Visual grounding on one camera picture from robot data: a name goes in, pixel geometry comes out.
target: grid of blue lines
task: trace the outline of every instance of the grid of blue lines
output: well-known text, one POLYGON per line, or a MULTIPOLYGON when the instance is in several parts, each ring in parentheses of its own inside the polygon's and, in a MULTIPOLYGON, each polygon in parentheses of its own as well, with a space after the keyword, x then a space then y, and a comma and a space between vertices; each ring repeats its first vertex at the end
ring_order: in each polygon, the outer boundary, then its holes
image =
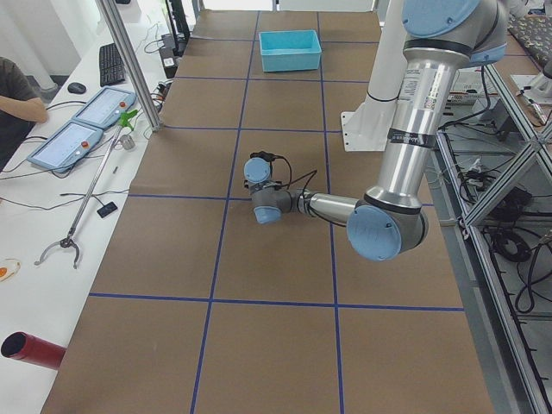
MULTIPOLYGON (((260 18, 260 12, 257 13, 256 17, 256 23, 255 23, 255 30, 254 33, 257 34, 257 29, 259 26, 259 18, 260 18)), ((319 14, 317 14, 317 32, 319 34, 320 38, 320 19, 319 14)), ((219 266, 219 260, 221 256, 222 246, 223 246, 223 239, 224 239, 224 231, 226 228, 226 220, 228 215, 228 209, 229 209, 229 202, 230 201, 250 201, 249 198, 232 198, 230 196, 230 190, 233 182, 233 175, 235 170, 235 163, 236 163, 236 155, 238 151, 238 147, 240 144, 240 136, 243 130, 274 130, 274 129, 245 129, 242 127, 243 122, 243 116, 244 116, 244 110, 246 106, 246 100, 248 95, 248 85, 251 79, 251 66, 253 62, 254 57, 254 45, 257 40, 254 38, 251 41, 251 53, 249 57, 249 67, 248 67, 248 75, 245 80, 245 91, 243 94, 243 99, 241 102, 241 114, 240 114, 240 121, 237 129, 230 129, 230 130, 236 130, 237 137, 235 142, 235 148, 234 148, 234 154, 232 159, 232 167, 230 169, 230 177, 229 177, 229 183, 227 188, 227 194, 225 198, 218 198, 218 197, 195 197, 195 196, 178 196, 178 195, 154 195, 154 194, 129 194, 130 197, 137 197, 137 198, 189 198, 189 199, 209 199, 209 200, 221 200, 225 202, 224 205, 224 211, 223 211, 223 222, 220 230, 220 236, 218 240, 218 246, 217 246, 217 252, 216 252, 216 264, 215 269, 213 271, 211 286, 210 286, 210 295, 208 298, 185 298, 185 297, 171 297, 171 296, 149 296, 149 295, 126 295, 126 294, 117 294, 117 293, 101 293, 101 292, 92 292, 90 293, 91 297, 96 298, 127 298, 127 299, 143 299, 143 300, 166 300, 166 301, 184 301, 184 302, 199 302, 199 303, 206 303, 207 304, 207 312, 204 322, 204 332, 203 332, 203 338, 200 348, 200 354, 198 359, 198 368, 196 372, 196 379, 195 379, 195 386, 193 391, 193 396, 191 400, 191 407, 190 407, 190 414, 195 413, 196 409, 196 403, 198 399, 198 389, 199 384, 201 380, 201 373, 202 373, 202 366, 203 366, 203 359, 204 359, 204 351, 205 351, 205 344, 207 342, 207 335, 209 331, 209 325, 210 325, 210 313, 212 309, 213 304, 256 304, 256 305, 277 305, 277 306, 303 306, 303 307, 320 307, 320 308, 333 308, 334 309, 334 315, 335 315, 335 321, 336 321, 336 350, 337 350, 337 356, 336 356, 336 365, 337 365, 337 373, 338 373, 338 384, 339 384, 339 399, 340 399, 340 413, 345 413, 345 406, 344 406, 344 391, 343 391, 343 378, 342 378, 342 352, 341 352, 341 333, 340 333, 340 318, 339 318, 339 312, 340 309, 373 309, 373 310, 390 310, 390 311, 440 311, 440 312, 463 312, 464 309, 461 307, 436 307, 436 306, 400 306, 400 305, 370 305, 370 304, 340 304, 339 303, 339 296, 337 291, 337 275, 336 275, 336 258, 335 258, 335 249, 334 249, 334 229, 331 224, 329 224, 329 239, 330 239, 330 245, 331 245, 331 267, 332 267, 332 278, 333 278, 333 288, 334 288, 334 301, 333 303, 306 303, 306 302, 285 302, 285 301, 265 301, 265 300, 239 300, 239 299, 223 299, 223 298, 214 298, 215 295, 215 287, 216 287, 216 278, 218 274, 218 266, 219 266)), ((290 79, 259 79, 259 80, 268 80, 268 81, 275 81, 275 80, 281 80, 281 81, 290 81, 290 79)), ((323 131, 292 131, 292 132, 319 132, 323 133, 324 136, 324 155, 325 155, 325 161, 326 161, 326 179, 327 179, 327 189, 328 192, 331 192, 330 187, 330 170, 329 170, 329 145, 328 145, 328 134, 329 133, 341 133, 341 131, 330 131, 326 129, 326 109, 325 109, 325 99, 324 99, 324 83, 325 82, 355 82, 360 83, 360 81, 326 81, 324 80, 323 76, 323 69, 322 66, 320 67, 320 79, 316 80, 301 80, 301 82, 318 82, 321 86, 321 98, 322 98, 322 116, 323 116, 323 131)), ((166 126, 166 128, 169 129, 216 129, 216 128, 187 128, 187 127, 174 127, 174 126, 166 126)), ((286 129, 276 129, 278 131, 288 131, 286 129)))

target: person's arm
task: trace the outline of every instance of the person's arm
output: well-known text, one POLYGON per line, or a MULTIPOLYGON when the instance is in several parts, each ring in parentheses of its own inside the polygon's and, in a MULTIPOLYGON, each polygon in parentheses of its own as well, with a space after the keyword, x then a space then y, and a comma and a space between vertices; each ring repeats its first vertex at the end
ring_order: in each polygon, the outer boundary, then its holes
POLYGON ((48 113, 39 97, 33 97, 28 101, 19 101, 11 97, 0 96, 0 110, 31 122, 46 122, 48 113))

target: label sticker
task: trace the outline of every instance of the label sticker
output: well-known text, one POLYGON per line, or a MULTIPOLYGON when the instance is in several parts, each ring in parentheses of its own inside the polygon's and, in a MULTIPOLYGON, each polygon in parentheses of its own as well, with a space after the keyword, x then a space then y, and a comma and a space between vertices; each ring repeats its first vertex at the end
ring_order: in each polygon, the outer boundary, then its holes
POLYGON ((436 145, 435 135, 417 134, 393 128, 389 129, 387 139, 393 144, 408 144, 424 148, 433 148, 436 145))
POLYGON ((399 101, 410 102, 414 98, 418 85, 420 84, 421 76, 421 69, 408 69, 406 71, 405 78, 403 79, 403 84, 400 87, 400 93, 398 95, 399 101))
POLYGON ((431 81, 430 91, 428 92, 428 96, 423 102, 423 108, 425 110, 435 110, 437 98, 439 97, 439 86, 441 85, 441 79, 442 72, 435 71, 435 73, 433 74, 433 80, 431 81))

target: red tube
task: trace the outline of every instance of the red tube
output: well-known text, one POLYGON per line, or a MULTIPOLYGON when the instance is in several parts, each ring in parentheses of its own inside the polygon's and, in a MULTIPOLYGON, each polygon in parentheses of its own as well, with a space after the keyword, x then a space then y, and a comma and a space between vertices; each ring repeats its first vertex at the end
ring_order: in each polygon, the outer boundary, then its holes
POLYGON ((66 349, 60 345, 24 332, 11 334, 2 344, 2 355, 6 358, 56 370, 65 353, 66 349))

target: robotic arm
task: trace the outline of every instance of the robotic arm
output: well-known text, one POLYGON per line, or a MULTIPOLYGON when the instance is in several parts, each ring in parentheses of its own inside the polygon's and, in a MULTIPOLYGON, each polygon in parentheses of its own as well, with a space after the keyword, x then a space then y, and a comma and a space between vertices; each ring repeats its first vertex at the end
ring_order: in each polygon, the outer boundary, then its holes
POLYGON ((504 56, 507 20, 500 0, 405 0, 407 68, 377 184, 362 199, 290 191, 272 180, 271 154, 252 154, 244 172, 257 221, 299 211, 343 224, 353 248, 369 260, 419 245, 428 222, 417 192, 454 76, 504 56))

